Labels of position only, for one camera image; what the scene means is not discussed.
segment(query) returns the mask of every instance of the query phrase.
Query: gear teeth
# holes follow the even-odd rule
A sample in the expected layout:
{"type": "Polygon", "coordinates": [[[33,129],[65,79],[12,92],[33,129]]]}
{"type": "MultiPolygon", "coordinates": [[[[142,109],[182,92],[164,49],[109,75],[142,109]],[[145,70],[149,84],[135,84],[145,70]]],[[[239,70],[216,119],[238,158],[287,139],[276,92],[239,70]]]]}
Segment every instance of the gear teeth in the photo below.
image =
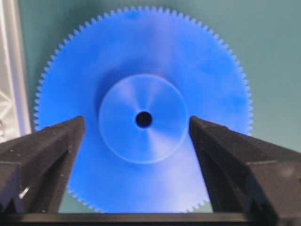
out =
{"type": "Polygon", "coordinates": [[[46,71],[47,73],[49,73],[51,71],[50,67],[44,67],[44,71],[46,71]]]}
{"type": "Polygon", "coordinates": [[[209,201],[204,200],[202,203],[198,203],[197,206],[193,206],[190,210],[186,210],[187,213],[205,213],[212,212],[212,207],[209,201]]]}
{"type": "Polygon", "coordinates": [[[68,45],[70,43],[70,41],[68,39],[64,39],[63,42],[65,45],[68,45]]]}
{"type": "Polygon", "coordinates": [[[122,15],[122,9],[120,8],[117,9],[117,15],[122,15]]]}
{"type": "Polygon", "coordinates": [[[109,18],[110,18],[110,16],[109,16],[108,13],[104,13],[104,14],[103,14],[103,17],[104,17],[104,19],[109,19],[109,18]]]}
{"type": "Polygon", "coordinates": [[[170,15],[170,14],[171,14],[171,11],[170,11],[170,9],[169,9],[169,8],[166,8],[166,9],[164,10],[164,13],[165,13],[165,14],[169,14],[169,15],[170,15]]]}
{"type": "Polygon", "coordinates": [[[58,56],[61,53],[58,49],[55,49],[55,54],[58,56]]]}
{"type": "Polygon", "coordinates": [[[204,30],[205,32],[208,32],[208,29],[209,29],[209,28],[208,28],[207,25],[204,25],[202,28],[203,28],[203,30],[204,30]]]}
{"type": "Polygon", "coordinates": [[[43,87],[45,85],[45,80],[44,79],[40,79],[39,80],[39,84],[40,84],[39,86],[43,87]]]}
{"type": "Polygon", "coordinates": [[[37,86],[37,90],[39,91],[39,92],[42,92],[42,86],[37,86]]]}
{"type": "Polygon", "coordinates": [[[218,40],[218,37],[219,37],[218,34],[215,34],[215,35],[213,36],[213,38],[214,38],[215,40],[218,40]]]}
{"type": "Polygon", "coordinates": [[[228,53],[231,55],[232,60],[233,60],[233,61],[236,61],[237,56],[236,56],[236,55],[232,55],[233,50],[229,49],[229,50],[228,50],[228,53]]]}
{"type": "Polygon", "coordinates": [[[124,8],[123,8],[123,12],[124,12],[125,14],[127,14],[127,13],[130,12],[130,10],[128,9],[128,7],[124,7],[124,8]]]}
{"type": "Polygon", "coordinates": [[[92,19],[91,19],[91,24],[92,24],[92,25],[95,25],[96,23],[97,23],[97,21],[95,20],[95,18],[92,18],[92,19]]]}
{"type": "Polygon", "coordinates": [[[34,110],[36,110],[37,112],[40,111],[40,106],[34,106],[33,108],[34,108],[34,110]]]}
{"type": "Polygon", "coordinates": [[[38,119],[38,118],[39,118],[39,113],[38,113],[38,112],[33,113],[33,116],[34,116],[36,119],[38,119]]]}
{"type": "Polygon", "coordinates": [[[137,7],[137,12],[143,12],[142,6],[138,6],[138,7],[137,7]]]}
{"type": "Polygon", "coordinates": [[[152,6],[150,11],[155,13],[157,11],[157,8],[155,6],[152,6]]]}
{"type": "Polygon", "coordinates": [[[218,40],[218,44],[222,46],[222,44],[224,43],[224,39],[219,39],[218,40]]]}
{"type": "Polygon", "coordinates": [[[149,12],[150,11],[150,7],[148,5],[144,6],[144,11],[145,12],[149,12]]]}
{"type": "Polygon", "coordinates": [[[80,32],[83,32],[84,30],[85,30],[85,27],[84,27],[83,25],[80,25],[80,26],[79,26],[79,31],[80,31],[80,32]]]}
{"type": "Polygon", "coordinates": [[[74,36],[72,34],[68,35],[69,40],[71,41],[72,39],[74,39],[74,36]]]}
{"type": "Polygon", "coordinates": [[[177,11],[176,11],[176,10],[173,10],[172,13],[171,13],[171,15],[177,16],[177,11]]]}
{"type": "Polygon", "coordinates": [[[135,6],[131,6],[131,13],[136,13],[137,11],[136,11],[136,7],[135,6]]]}
{"type": "Polygon", "coordinates": [[[196,23],[197,23],[197,20],[196,20],[196,18],[193,17],[193,18],[190,20],[190,22],[193,23],[193,24],[196,24],[196,23]]]}
{"type": "Polygon", "coordinates": [[[62,51],[64,49],[64,45],[63,44],[59,44],[58,45],[59,49],[62,51]]]}
{"type": "Polygon", "coordinates": [[[228,44],[223,44],[223,45],[222,45],[222,48],[223,48],[224,50],[228,50],[228,49],[229,49],[229,45],[228,45],[228,44]]]}
{"type": "Polygon", "coordinates": [[[40,92],[37,92],[37,93],[36,93],[36,97],[37,97],[37,98],[41,98],[41,93],[40,93],[40,92]]]}
{"type": "Polygon", "coordinates": [[[210,29],[210,30],[208,31],[208,33],[211,34],[211,35],[213,36],[213,33],[214,33],[213,29],[210,29]]]}
{"type": "Polygon", "coordinates": [[[57,59],[57,56],[56,55],[51,55],[50,58],[51,58],[52,61],[55,61],[57,59]]]}
{"type": "Polygon", "coordinates": [[[164,10],[163,10],[162,7],[159,7],[159,8],[158,8],[158,13],[164,13],[164,10]]]}
{"type": "Polygon", "coordinates": [[[86,27],[86,29],[89,28],[89,27],[91,27],[91,26],[92,26],[92,25],[91,25],[88,21],[85,22],[85,27],[86,27]]]}
{"type": "Polygon", "coordinates": [[[178,17],[184,19],[184,14],[183,14],[182,12],[180,12],[180,13],[178,14],[178,17]]]}
{"type": "MultiPolygon", "coordinates": [[[[39,105],[39,104],[41,103],[41,99],[35,99],[34,102],[35,102],[37,105],[39,105]]],[[[35,106],[34,109],[35,109],[36,111],[38,111],[38,110],[39,110],[39,106],[35,106]]]]}
{"type": "Polygon", "coordinates": [[[197,21],[197,22],[196,22],[196,26],[198,26],[198,27],[202,28],[202,26],[203,26],[203,23],[202,23],[202,22],[200,22],[200,21],[197,21]]]}
{"type": "Polygon", "coordinates": [[[103,17],[101,15],[97,15],[97,21],[102,21],[103,20],[103,17]]]}
{"type": "Polygon", "coordinates": [[[47,61],[47,64],[50,68],[53,67],[53,65],[54,65],[53,61],[47,61]]]}
{"type": "Polygon", "coordinates": [[[111,15],[111,16],[116,16],[115,11],[114,11],[114,10],[111,10],[111,11],[110,11],[110,15],[111,15]]]}

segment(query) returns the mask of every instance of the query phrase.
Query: spur gear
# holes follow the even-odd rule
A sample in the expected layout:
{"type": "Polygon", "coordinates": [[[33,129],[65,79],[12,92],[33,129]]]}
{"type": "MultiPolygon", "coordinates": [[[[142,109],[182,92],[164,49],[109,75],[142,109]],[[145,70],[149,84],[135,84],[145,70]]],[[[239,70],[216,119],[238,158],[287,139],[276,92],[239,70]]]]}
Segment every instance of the spur gear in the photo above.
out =
{"type": "Polygon", "coordinates": [[[209,201],[188,134],[196,115],[247,134],[242,68],[207,26],[125,8],[75,30],[42,74],[36,129],[83,115],[70,192],[102,212],[184,212],[209,201]]]}

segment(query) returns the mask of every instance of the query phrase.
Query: gear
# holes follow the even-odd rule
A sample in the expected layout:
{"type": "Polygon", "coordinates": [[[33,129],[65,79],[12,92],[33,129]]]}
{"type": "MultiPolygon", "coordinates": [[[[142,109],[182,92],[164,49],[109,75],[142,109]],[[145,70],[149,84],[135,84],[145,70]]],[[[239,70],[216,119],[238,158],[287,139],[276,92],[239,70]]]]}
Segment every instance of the gear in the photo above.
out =
{"type": "Polygon", "coordinates": [[[189,117],[251,129],[251,94],[228,46],[162,8],[85,25],[51,57],[35,107],[37,129],[85,118],[70,192],[102,212],[184,212],[209,201],[189,117]]]}

